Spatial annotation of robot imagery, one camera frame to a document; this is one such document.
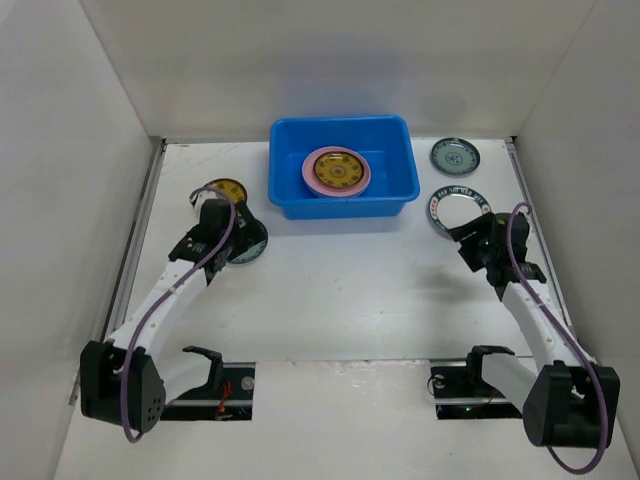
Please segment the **purple plastic plate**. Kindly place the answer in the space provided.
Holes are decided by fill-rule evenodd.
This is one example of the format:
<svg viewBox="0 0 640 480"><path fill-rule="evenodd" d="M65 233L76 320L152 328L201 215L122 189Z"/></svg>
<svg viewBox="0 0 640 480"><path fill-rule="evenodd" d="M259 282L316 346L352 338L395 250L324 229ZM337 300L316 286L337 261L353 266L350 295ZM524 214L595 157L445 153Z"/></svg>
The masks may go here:
<svg viewBox="0 0 640 480"><path fill-rule="evenodd" d="M313 189L309 189L309 192L318 198L329 198L329 199L348 199L348 198L358 198L364 193L362 191L316 191Z"/></svg>

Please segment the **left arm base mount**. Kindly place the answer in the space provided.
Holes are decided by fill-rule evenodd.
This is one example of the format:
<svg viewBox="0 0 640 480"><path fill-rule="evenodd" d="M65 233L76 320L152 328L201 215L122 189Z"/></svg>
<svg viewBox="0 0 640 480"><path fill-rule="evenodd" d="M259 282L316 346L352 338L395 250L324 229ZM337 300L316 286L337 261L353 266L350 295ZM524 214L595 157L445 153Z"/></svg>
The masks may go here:
<svg viewBox="0 0 640 480"><path fill-rule="evenodd" d="M162 421L250 421L253 416L255 363L225 363L218 387L191 389L173 400Z"/></svg>

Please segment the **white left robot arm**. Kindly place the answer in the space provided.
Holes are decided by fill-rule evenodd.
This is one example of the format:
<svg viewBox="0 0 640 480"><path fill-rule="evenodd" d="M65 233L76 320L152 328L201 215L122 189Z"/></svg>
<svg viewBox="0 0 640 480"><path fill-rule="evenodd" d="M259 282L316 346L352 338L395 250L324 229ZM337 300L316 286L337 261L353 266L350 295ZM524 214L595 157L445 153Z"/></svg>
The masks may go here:
<svg viewBox="0 0 640 480"><path fill-rule="evenodd" d="M253 414L252 363L187 345L165 359L164 344L188 307L228 264L268 239L245 201L225 195L199 201L199 218L168 255L143 303L80 357L82 414L122 428L138 442L161 421L248 421Z"/></svg>

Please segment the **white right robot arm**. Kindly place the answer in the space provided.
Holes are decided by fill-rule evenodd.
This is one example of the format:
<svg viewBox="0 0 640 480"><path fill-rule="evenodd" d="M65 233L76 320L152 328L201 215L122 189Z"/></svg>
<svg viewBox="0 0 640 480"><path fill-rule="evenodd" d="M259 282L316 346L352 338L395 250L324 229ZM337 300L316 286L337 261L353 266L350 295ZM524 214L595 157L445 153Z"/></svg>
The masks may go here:
<svg viewBox="0 0 640 480"><path fill-rule="evenodd" d="M597 365L561 322L542 269L526 258L529 232L523 214L492 212L449 232L467 266L486 272L536 365L530 371L506 347L477 345L467 356L464 384L477 395L502 394L537 447L606 448L620 379L613 368Z"/></svg>

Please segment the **green rimmed white plate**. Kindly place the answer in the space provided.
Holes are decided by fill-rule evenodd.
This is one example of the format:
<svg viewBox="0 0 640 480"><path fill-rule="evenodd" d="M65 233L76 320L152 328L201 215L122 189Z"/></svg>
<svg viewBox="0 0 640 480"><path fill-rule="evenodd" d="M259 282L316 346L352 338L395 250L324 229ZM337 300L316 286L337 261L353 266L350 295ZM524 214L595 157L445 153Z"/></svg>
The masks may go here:
<svg viewBox="0 0 640 480"><path fill-rule="evenodd" d="M462 185L448 185L436 190L426 205L426 215L435 232L450 238L450 230L489 213L488 200L476 190Z"/></svg>

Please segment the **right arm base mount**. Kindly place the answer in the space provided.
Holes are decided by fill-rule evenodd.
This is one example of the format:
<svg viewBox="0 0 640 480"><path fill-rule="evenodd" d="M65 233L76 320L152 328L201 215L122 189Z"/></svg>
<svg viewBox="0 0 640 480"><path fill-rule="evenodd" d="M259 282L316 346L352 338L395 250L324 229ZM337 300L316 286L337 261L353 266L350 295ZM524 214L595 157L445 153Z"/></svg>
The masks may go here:
<svg viewBox="0 0 640 480"><path fill-rule="evenodd" d="M426 386L438 420L521 419L520 411L495 388L469 380L464 359L431 361Z"/></svg>

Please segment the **pink plastic plate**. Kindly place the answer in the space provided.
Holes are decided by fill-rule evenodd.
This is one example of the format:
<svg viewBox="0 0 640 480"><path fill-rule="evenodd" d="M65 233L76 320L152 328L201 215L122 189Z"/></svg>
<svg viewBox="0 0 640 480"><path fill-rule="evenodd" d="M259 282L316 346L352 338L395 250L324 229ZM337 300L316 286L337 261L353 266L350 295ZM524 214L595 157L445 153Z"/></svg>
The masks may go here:
<svg viewBox="0 0 640 480"><path fill-rule="evenodd" d="M322 185L320 181L315 177L313 173L314 162L318 159L320 155L331 152L331 151L340 151L340 152L353 154L364 163L364 171L365 171L364 178L357 185L344 190L332 189ZM302 174L304 183L309 189L313 189L316 191L329 191L329 192L331 191L362 191L362 190L365 191L368 188L372 178L371 167L362 155L360 155L356 151L350 150L345 147L339 147L339 146L322 147L311 152L303 161L301 174Z"/></svg>

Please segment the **blue floral small plate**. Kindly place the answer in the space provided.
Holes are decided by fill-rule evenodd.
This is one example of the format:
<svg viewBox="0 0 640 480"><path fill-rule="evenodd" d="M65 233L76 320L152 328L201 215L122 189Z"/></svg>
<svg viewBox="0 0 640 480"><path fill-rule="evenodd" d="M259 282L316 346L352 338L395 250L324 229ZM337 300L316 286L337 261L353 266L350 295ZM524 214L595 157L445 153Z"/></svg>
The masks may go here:
<svg viewBox="0 0 640 480"><path fill-rule="evenodd" d="M239 266L239 265L246 265L248 263L251 263L252 261L256 260L265 251L268 244L268 231L265 225L261 221L257 221L257 224L261 232L260 241L257 244L251 246L244 253L236 256L234 259L230 259L229 263L231 265Z"/></svg>

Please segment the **yellow patterned small plate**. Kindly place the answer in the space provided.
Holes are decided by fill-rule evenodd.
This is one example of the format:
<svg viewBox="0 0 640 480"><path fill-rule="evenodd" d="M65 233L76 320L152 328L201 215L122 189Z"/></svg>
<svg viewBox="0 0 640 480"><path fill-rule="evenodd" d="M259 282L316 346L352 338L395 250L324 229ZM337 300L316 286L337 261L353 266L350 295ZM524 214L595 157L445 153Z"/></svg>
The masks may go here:
<svg viewBox="0 0 640 480"><path fill-rule="evenodd" d="M364 163L346 152L331 151L318 157L313 173L328 188L344 190L354 187L364 178Z"/></svg>

